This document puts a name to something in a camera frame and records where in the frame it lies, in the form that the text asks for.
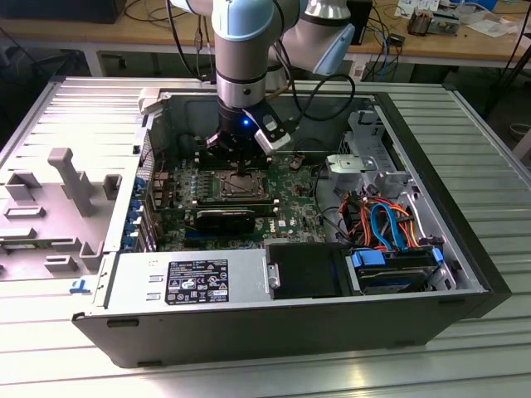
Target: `computer case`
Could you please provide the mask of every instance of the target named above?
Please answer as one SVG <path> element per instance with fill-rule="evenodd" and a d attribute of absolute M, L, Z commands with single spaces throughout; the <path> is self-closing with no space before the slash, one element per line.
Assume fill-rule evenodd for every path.
<path fill-rule="evenodd" d="M 0 17 L 115 23 L 127 0 L 2 0 Z"/>
<path fill-rule="evenodd" d="M 365 28 L 373 8 L 373 0 L 354 0 L 347 2 L 347 7 L 350 10 L 350 23 L 355 28 L 351 44 L 359 46 L 365 36 Z"/>

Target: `wooden workbench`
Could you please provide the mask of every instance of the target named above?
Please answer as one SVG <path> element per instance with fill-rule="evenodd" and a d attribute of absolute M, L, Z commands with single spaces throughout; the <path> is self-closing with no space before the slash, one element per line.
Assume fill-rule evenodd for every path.
<path fill-rule="evenodd" d="M 164 0 L 147 0 L 149 9 L 164 5 Z M 515 35 L 492 38 L 467 27 L 461 27 L 457 36 L 429 35 L 425 37 L 407 34 L 407 20 L 394 17 L 397 0 L 378 0 L 377 9 L 391 32 L 406 37 L 400 62 L 431 63 L 457 66 L 504 66 L 514 49 Z M 501 3 L 498 13 L 525 12 L 528 2 L 518 4 Z M 139 2 L 129 13 L 138 18 L 146 18 L 144 5 Z M 158 17 L 165 17 L 160 10 Z M 195 52 L 193 38 L 197 26 L 197 16 L 183 15 L 176 19 L 178 34 L 185 52 Z M 138 22 L 122 15 L 114 25 L 96 25 L 82 22 L 50 22 L 28 20 L 0 20 L 0 26 L 15 37 L 23 46 L 72 48 L 82 50 L 93 75 L 103 75 L 98 51 L 137 51 L 175 52 L 172 35 L 166 27 L 148 22 Z M 0 37 L 0 45 L 9 45 L 6 38 Z M 367 32 L 361 46 L 351 46 L 348 59 L 361 62 L 371 60 L 381 50 L 376 38 Z M 517 52 L 516 60 L 523 54 Z"/>

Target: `robotic arm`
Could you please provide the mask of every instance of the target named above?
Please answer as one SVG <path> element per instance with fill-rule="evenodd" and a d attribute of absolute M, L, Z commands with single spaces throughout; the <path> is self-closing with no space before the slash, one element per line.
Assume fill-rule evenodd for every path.
<path fill-rule="evenodd" d="M 293 119 L 280 120 L 266 101 L 270 48 L 281 37 L 293 66 L 333 74 L 354 34 L 347 0 L 171 0 L 212 16 L 215 32 L 219 127 L 209 150 L 245 167 L 290 141 Z"/>

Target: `desk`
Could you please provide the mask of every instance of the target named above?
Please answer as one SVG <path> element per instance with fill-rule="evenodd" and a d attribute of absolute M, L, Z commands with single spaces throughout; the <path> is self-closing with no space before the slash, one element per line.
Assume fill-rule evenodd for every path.
<path fill-rule="evenodd" d="M 147 0 L 150 9 L 161 7 L 163 0 Z M 449 66 L 485 66 L 504 67 L 514 48 L 514 35 L 492 38 L 467 27 L 462 27 L 457 36 L 430 35 L 425 37 L 407 34 L 407 20 L 390 17 L 394 13 L 397 0 L 378 0 L 377 8 L 382 20 L 391 32 L 406 37 L 402 63 L 434 64 Z M 499 3 L 496 12 L 525 12 L 528 2 L 518 4 Z M 130 13 L 146 18 L 142 3 L 133 6 Z M 164 12 L 157 14 L 164 17 Z M 185 15 L 177 19 L 179 38 L 185 52 L 194 53 L 193 38 L 197 17 Z M 122 15 L 114 25 L 96 25 L 83 22 L 50 22 L 28 20 L 0 20 L 7 32 L 15 37 L 22 46 L 61 48 L 80 50 L 85 53 L 93 76 L 103 76 L 100 63 L 100 51 L 132 51 L 149 53 L 174 53 L 177 51 L 172 35 L 165 27 L 154 26 L 148 22 L 134 21 Z M 0 46 L 10 46 L 6 37 L 0 37 Z M 363 68 L 367 62 L 378 56 L 381 47 L 370 32 L 365 35 L 361 46 L 351 46 L 346 60 L 353 62 L 353 69 Z M 523 54 L 517 52 L 516 61 Z"/>
<path fill-rule="evenodd" d="M 72 98 L 77 112 L 94 116 L 96 135 L 112 131 L 106 130 L 110 125 L 121 131 L 114 134 L 119 142 L 101 141 L 109 143 L 110 150 L 130 145 L 143 120 L 131 99 L 144 87 L 171 90 L 183 82 L 90 78 L 52 82 L 0 153 L 0 162 L 9 153 L 15 158 L 17 145 L 22 147 L 31 136 L 71 131 L 75 115 L 68 106 L 57 106 L 57 100 L 65 97 Z M 304 90 L 305 83 L 298 85 Z M 324 89 L 338 85 L 327 84 Z M 531 249 L 526 235 L 531 175 L 459 94 L 440 85 L 360 83 L 359 87 L 389 94 L 514 292 L 512 298 L 482 319 L 452 325 L 423 347 L 122 369 L 71 324 L 72 314 L 93 299 L 88 294 L 68 294 L 73 279 L 0 282 L 0 396 L 62 397 L 67 391 L 75 398 L 529 396 L 524 392 L 531 388 Z M 114 105 L 102 108 L 96 102 L 110 95 Z M 426 117 L 445 111 L 443 120 Z M 106 124 L 101 124 L 102 117 Z M 420 124 L 420 119 L 427 123 Z M 0 171 L 7 168 L 9 164 L 2 163 Z M 91 169 L 107 173 L 99 165 Z M 117 173 L 116 168 L 109 170 Z M 96 281 L 91 282 L 94 291 Z"/>

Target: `metal work surface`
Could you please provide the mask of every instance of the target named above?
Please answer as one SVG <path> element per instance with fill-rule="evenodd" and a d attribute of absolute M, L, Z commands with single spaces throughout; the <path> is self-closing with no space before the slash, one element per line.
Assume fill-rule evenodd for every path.
<path fill-rule="evenodd" d="M 76 133 L 75 123 L 98 124 L 94 140 L 132 144 L 141 128 L 140 90 L 184 85 L 183 80 L 76 78 L 49 85 L 41 105 L 32 109 L 35 117 L 22 122 L 2 157 L 40 134 L 36 130 L 47 120 L 54 122 L 46 123 L 48 134 Z M 336 83 L 327 88 L 347 89 Z M 122 369 L 71 324 L 71 315 L 91 301 L 89 295 L 67 293 L 72 279 L 2 282 L 0 384 L 6 386 L 0 394 L 527 396 L 531 176 L 458 94 L 439 85 L 360 84 L 358 89 L 389 93 L 514 292 L 512 298 L 483 319 L 457 323 L 425 347 Z M 84 168 L 87 173 L 114 168 L 102 164 Z M 0 172 L 7 165 L 2 163 Z"/>

